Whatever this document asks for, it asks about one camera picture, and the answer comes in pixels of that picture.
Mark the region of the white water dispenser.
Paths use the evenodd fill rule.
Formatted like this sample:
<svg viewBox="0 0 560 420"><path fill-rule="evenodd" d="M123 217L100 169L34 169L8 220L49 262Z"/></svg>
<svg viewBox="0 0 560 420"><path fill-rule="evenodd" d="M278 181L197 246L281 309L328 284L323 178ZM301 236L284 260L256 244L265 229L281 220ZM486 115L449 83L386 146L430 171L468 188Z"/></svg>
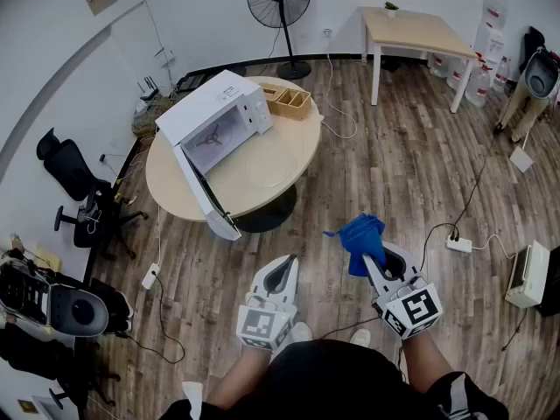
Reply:
<svg viewBox="0 0 560 420"><path fill-rule="evenodd" d="M483 60L497 64L504 56L506 37L502 30L495 29L487 22L479 24L473 50Z"/></svg>

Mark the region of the white box appliance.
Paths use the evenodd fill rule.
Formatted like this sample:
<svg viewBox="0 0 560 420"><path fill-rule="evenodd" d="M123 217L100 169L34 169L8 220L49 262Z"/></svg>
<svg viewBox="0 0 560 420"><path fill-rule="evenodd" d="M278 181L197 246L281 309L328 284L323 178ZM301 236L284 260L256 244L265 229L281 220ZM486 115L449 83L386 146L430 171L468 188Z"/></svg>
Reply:
<svg viewBox="0 0 560 420"><path fill-rule="evenodd" d="M539 305L543 300L550 251L533 241L514 256L505 300L518 308Z"/></svg>

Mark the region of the pile of cardboard boxes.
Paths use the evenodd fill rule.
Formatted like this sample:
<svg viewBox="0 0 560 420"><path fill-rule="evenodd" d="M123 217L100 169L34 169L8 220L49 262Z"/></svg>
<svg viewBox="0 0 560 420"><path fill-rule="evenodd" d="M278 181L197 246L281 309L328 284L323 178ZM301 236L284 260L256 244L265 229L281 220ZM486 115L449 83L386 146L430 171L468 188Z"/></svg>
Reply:
<svg viewBox="0 0 560 420"><path fill-rule="evenodd" d="M136 137L148 137L156 132L156 120L172 106L172 100L156 95L149 101L139 99L132 118L131 130Z"/></svg>

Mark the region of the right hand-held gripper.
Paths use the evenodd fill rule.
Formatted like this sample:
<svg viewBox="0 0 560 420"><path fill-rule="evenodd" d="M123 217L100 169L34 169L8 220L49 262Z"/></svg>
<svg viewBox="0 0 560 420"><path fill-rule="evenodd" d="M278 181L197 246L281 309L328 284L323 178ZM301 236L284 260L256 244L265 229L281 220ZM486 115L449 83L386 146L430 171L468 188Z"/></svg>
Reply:
<svg viewBox="0 0 560 420"><path fill-rule="evenodd" d="M371 285L378 293L373 307L380 318L406 340L433 326L443 314L434 283L427 283L419 273L416 259L405 248L382 243L386 264L363 254Z"/></svg>

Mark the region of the clear water jug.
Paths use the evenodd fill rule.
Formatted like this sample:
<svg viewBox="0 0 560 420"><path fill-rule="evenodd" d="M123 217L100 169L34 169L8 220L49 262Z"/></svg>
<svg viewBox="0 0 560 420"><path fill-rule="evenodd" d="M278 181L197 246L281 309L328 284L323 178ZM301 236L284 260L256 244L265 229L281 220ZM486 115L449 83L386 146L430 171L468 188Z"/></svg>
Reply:
<svg viewBox="0 0 560 420"><path fill-rule="evenodd" d="M449 57L440 53L431 56L430 73L438 78L446 78L448 74Z"/></svg>
<svg viewBox="0 0 560 420"><path fill-rule="evenodd" d="M471 73L469 82L465 90L466 99L477 108L481 108L487 98L487 91L490 88L491 68L484 60L479 62L479 66Z"/></svg>
<svg viewBox="0 0 560 420"><path fill-rule="evenodd" d="M446 77L446 84L453 90L457 90L459 87L459 83L462 80L462 77L466 70L466 63L465 59L459 58L451 58L448 66L448 73Z"/></svg>
<svg viewBox="0 0 560 420"><path fill-rule="evenodd" d="M507 13L507 0L483 0L482 22L495 30L505 27Z"/></svg>

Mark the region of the black standing fan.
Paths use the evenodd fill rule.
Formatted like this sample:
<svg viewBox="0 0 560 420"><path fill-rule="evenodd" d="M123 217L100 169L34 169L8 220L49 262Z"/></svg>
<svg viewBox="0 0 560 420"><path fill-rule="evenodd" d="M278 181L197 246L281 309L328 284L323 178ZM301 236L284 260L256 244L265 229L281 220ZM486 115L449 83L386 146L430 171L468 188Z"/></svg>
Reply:
<svg viewBox="0 0 560 420"><path fill-rule="evenodd" d="M311 0L247 0L248 8L255 20L269 28L281 29L285 36L289 60L276 71L284 80L303 79L311 72L311 66L295 59L288 27L295 24L306 12Z"/></svg>

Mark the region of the white microwave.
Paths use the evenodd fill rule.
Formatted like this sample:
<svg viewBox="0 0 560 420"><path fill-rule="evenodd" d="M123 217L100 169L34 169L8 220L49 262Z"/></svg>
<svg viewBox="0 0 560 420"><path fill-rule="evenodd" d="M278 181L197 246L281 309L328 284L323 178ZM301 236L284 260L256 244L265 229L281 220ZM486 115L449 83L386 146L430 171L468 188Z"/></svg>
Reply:
<svg viewBox="0 0 560 420"><path fill-rule="evenodd" d="M225 70L168 109L156 124L171 144L208 226L223 239L239 239L241 233L206 173L253 135L272 127L261 86Z"/></svg>

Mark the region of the wooden table with white legs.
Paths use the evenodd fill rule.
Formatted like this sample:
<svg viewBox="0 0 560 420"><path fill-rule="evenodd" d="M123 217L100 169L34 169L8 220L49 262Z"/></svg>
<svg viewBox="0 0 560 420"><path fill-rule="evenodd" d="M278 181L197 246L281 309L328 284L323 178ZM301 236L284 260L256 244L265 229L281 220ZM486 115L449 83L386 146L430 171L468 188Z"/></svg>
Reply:
<svg viewBox="0 0 560 420"><path fill-rule="evenodd" d="M361 29L361 62L368 61L368 47L373 47L373 77L370 103L378 102L380 88L381 58L385 48L408 49L424 53L442 53L464 60L465 71L459 81L450 111L455 114L466 90L466 85L479 59L475 51L439 16L379 7L359 8Z"/></svg>

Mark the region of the person's left forearm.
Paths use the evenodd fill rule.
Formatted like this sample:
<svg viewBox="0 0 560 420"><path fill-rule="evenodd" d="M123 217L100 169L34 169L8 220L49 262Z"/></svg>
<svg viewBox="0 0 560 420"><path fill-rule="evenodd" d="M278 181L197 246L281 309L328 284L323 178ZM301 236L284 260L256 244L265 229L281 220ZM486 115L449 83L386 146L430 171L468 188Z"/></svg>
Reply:
<svg viewBox="0 0 560 420"><path fill-rule="evenodd" d="M222 410L232 408L259 384L267 372L271 355L269 349L242 346L239 357L209 393L206 402Z"/></svg>

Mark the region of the person's right forearm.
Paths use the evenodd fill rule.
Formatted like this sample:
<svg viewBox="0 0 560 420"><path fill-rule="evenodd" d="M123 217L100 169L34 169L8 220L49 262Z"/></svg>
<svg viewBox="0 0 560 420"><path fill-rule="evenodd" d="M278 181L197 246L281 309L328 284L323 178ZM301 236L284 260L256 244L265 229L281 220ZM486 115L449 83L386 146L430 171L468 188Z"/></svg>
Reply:
<svg viewBox="0 0 560 420"><path fill-rule="evenodd" d="M425 394L439 379L453 372L428 331L402 342L410 386Z"/></svg>

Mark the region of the blue cloth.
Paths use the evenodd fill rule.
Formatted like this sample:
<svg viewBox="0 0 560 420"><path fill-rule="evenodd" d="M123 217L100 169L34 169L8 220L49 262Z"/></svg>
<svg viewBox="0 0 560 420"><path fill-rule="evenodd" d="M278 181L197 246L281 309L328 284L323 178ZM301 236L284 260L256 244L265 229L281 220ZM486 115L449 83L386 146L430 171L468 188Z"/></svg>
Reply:
<svg viewBox="0 0 560 420"><path fill-rule="evenodd" d="M382 267L387 258L382 246L382 233L385 225L372 214L361 213L337 232L324 231L329 237L339 236L342 247L351 255L348 273L355 277L366 277L367 268L362 255L373 257Z"/></svg>

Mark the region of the white power strip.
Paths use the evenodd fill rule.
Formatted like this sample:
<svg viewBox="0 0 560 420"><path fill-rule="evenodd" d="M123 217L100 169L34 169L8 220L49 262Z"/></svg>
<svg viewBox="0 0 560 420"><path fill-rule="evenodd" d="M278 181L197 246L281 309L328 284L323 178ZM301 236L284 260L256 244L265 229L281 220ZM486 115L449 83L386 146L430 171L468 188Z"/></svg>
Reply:
<svg viewBox="0 0 560 420"><path fill-rule="evenodd" d="M159 271L160 271L159 264L153 262L142 280L142 286L145 290L149 291L151 289L152 285L157 280Z"/></svg>
<svg viewBox="0 0 560 420"><path fill-rule="evenodd" d="M458 251L461 253L471 253L473 251L472 241L464 237L460 237L457 240L452 239L450 236L446 238L445 246L449 250Z"/></svg>

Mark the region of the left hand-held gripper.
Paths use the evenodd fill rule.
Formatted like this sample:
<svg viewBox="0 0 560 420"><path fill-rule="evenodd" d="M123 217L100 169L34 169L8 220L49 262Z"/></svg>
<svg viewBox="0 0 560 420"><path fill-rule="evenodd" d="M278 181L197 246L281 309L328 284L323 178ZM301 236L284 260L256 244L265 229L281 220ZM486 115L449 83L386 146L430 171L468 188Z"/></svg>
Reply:
<svg viewBox="0 0 560 420"><path fill-rule="evenodd" d="M247 294L238 312L236 336L243 345L276 351L288 337L298 312L293 304L298 265L295 255L284 255L256 272L252 293Z"/></svg>

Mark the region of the black folded mats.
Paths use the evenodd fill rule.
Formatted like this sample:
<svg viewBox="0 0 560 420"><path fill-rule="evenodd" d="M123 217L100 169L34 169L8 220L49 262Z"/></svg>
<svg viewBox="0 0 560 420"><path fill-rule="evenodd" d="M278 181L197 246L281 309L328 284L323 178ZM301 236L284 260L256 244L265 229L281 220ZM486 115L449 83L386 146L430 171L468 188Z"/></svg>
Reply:
<svg viewBox="0 0 560 420"><path fill-rule="evenodd" d="M179 93L192 92L198 88L206 79L205 73L188 73L177 83Z"/></svg>

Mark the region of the person's black clothing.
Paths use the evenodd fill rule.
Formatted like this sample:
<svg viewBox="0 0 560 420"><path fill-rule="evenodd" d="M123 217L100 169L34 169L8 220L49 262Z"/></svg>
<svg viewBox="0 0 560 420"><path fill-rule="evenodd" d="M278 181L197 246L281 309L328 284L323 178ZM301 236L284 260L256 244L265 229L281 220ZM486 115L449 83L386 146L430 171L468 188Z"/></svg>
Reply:
<svg viewBox="0 0 560 420"><path fill-rule="evenodd" d="M322 339L287 346L255 389L228 409L203 402L199 420L509 420L509 413L463 372L420 392L381 353Z"/></svg>

